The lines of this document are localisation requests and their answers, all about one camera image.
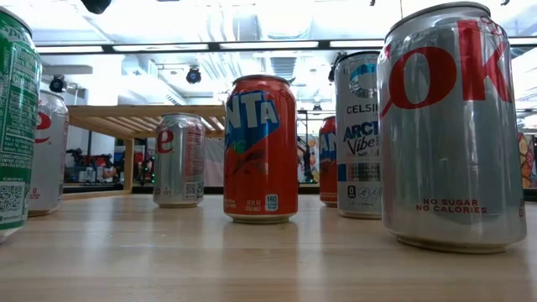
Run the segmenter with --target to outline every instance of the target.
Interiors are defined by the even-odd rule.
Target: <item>soda can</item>
[[[319,147],[319,195],[326,206],[337,207],[336,116],[323,119]]]
[[[248,75],[226,102],[224,212],[235,222],[286,222],[297,212],[296,102],[289,82]]]
[[[378,59],[378,91],[388,230],[458,253],[523,240],[509,41],[488,8],[447,3],[396,23]]]
[[[378,51],[342,57],[336,83],[337,209],[350,218],[380,219]]]
[[[162,208],[197,206],[203,200],[205,127],[201,117],[162,116],[157,126],[153,201]]]
[[[28,217],[41,59],[29,26],[0,8],[0,243]]]
[[[30,217],[50,214],[60,206],[68,130],[69,114],[63,98],[40,91],[29,196]]]

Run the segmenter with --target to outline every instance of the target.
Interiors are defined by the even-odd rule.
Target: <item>partial can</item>
[[[205,127],[193,114],[166,114],[157,126],[153,201],[162,208],[203,200]]]
[[[337,208],[342,216],[380,219],[378,51],[361,51],[336,64]]]
[[[326,206],[337,207],[336,116],[323,119],[319,148],[319,195]]]
[[[40,91],[29,197],[30,217],[50,214],[60,206],[68,130],[69,114],[63,98],[49,91]]]
[[[286,222],[297,212],[296,102],[289,82],[248,75],[226,102],[224,212],[235,222]]]
[[[28,217],[41,59],[32,32],[0,8],[0,243]]]
[[[378,90],[388,230],[459,253],[523,240],[509,41],[488,8],[447,3],[396,23]]]

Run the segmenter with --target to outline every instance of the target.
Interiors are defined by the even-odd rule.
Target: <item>celsius can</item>
[[[381,216],[378,152],[378,51],[342,57],[336,64],[337,208],[345,217]]]
[[[166,114],[157,126],[153,201],[163,208],[203,200],[205,127],[193,114]]]
[[[278,223],[298,206],[296,103],[289,82],[248,75],[226,102],[224,212],[236,222]]]
[[[0,8],[0,242],[28,216],[41,59],[31,31]]]
[[[322,121],[319,130],[319,193],[326,206],[337,206],[336,116]]]
[[[40,91],[29,216],[47,215],[60,206],[68,129],[69,115],[63,98]]]
[[[401,242],[495,253],[526,236],[509,42],[489,16],[441,4],[386,37],[383,223]]]

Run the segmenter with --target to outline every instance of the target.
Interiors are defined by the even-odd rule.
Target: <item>diet coke can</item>
[[[64,99],[55,93],[40,91],[29,216],[47,215],[60,206],[68,129],[69,114]]]
[[[329,207],[337,207],[336,116],[327,117],[319,129],[319,194]]]
[[[153,201],[163,208],[203,200],[205,128],[193,114],[166,114],[157,126]]]
[[[337,209],[342,216],[380,219],[378,51],[344,56],[336,83]]]
[[[526,236],[507,35],[477,3],[396,23],[378,59],[383,223],[418,247],[496,253]]]

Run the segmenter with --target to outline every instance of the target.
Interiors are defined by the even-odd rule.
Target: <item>diet coke logo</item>
[[[512,102],[508,83],[498,67],[504,51],[508,48],[506,42],[501,42],[486,60],[482,57],[482,32],[479,25],[473,20],[457,22],[459,33],[461,83],[463,101],[485,101],[485,80],[488,78],[494,85],[496,92],[504,102]],[[391,55],[391,45],[387,45],[384,53]],[[423,55],[429,66],[429,91],[425,98],[418,103],[409,100],[404,88],[404,70],[407,61],[413,55]],[[456,62],[446,50],[426,46],[413,49],[404,54],[394,64],[389,75],[388,90],[391,99],[380,113],[383,118],[392,105],[402,109],[418,109],[440,102],[450,93],[457,80]]]

